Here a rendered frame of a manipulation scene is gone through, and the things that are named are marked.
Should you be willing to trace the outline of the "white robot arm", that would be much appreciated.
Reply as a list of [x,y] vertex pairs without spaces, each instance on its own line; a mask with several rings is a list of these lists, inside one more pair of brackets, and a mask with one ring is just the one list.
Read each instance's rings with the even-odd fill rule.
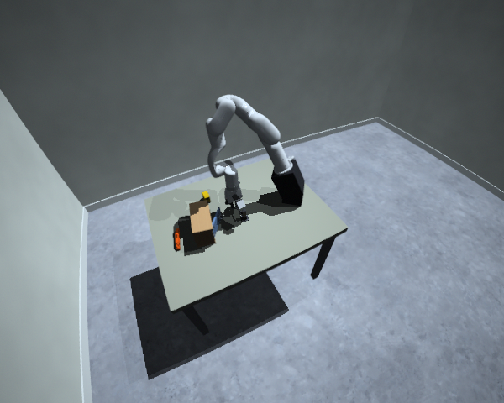
[[[249,128],[258,134],[271,162],[275,166],[274,172],[277,175],[285,174],[292,168],[291,161],[295,159],[295,157],[289,156],[286,159],[286,155],[280,143],[281,135],[277,128],[265,116],[257,113],[247,102],[240,97],[226,95],[220,97],[216,101],[216,109],[217,111],[213,119],[209,118],[206,121],[206,128],[208,128],[207,134],[211,144],[207,163],[214,178],[225,176],[226,188],[228,191],[237,191],[239,189],[240,181],[238,179],[238,171],[234,168],[234,164],[231,160],[225,160],[216,165],[214,164],[214,160],[226,145],[223,131],[228,126],[234,113],[241,118]],[[220,136],[214,137],[213,135]]]

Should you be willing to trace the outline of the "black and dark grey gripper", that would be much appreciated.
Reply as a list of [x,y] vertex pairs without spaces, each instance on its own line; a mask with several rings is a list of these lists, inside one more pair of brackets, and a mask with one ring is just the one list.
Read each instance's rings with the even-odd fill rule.
[[225,200],[226,200],[225,204],[226,204],[226,205],[228,205],[228,204],[230,205],[230,204],[231,204],[232,206],[231,206],[231,205],[230,205],[230,206],[231,206],[231,208],[233,208],[233,209],[234,209],[234,202],[236,202],[236,201],[232,198],[232,196],[233,196],[233,195],[235,195],[235,194],[236,194],[239,198],[242,198],[242,197],[243,197],[243,196],[242,196],[241,189],[240,189],[240,186],[239,186],[239,189],[238,189],[237,191],[228,191],[228,190],[227,190],[227,188],[225,188],[225,192],[224,192],[224,195],[225,195]]

